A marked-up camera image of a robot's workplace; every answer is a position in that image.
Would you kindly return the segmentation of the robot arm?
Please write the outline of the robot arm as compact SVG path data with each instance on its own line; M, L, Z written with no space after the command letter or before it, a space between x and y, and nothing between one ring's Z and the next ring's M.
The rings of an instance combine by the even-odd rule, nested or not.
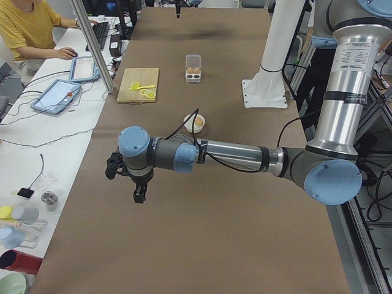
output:
M202 1L154 1L154 7L166 8L169 6L175 7L176 18L180 19L181 8L198 7ZM153 178L153 168L147 167L147 171L144 172L141 177L133 179L136 184L134 191L134 201L135 203L144 203L146 200L146 191L148 182Z

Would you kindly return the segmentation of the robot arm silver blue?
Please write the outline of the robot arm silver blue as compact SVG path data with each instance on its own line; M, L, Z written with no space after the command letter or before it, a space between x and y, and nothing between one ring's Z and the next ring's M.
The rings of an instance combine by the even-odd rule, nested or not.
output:
M362 175L353 144L377 53L391 37L391 2L315 1L312 11L312 44L331 51L329 58L313 58L314 74L303 77L296 93L299 107L305 94L312 94L301 124L315 127L314 138L303 148L269 149L178 132L151 137L142 127L127 127L119 134L115 161L107 166L131 178L137 203L145 201L155 168L191 172L207 159L239 172L270 172L326 205L340 205L358 193Z

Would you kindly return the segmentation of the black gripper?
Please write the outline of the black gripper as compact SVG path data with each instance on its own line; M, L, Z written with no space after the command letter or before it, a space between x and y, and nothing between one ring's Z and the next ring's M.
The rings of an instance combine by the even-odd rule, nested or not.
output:
M147 184L152 180L154 176L154 170L152 167L145 167L139 170L131 169L126 167L129 172L129 177L136 184L133 197L135 203L144 203L146 200Z

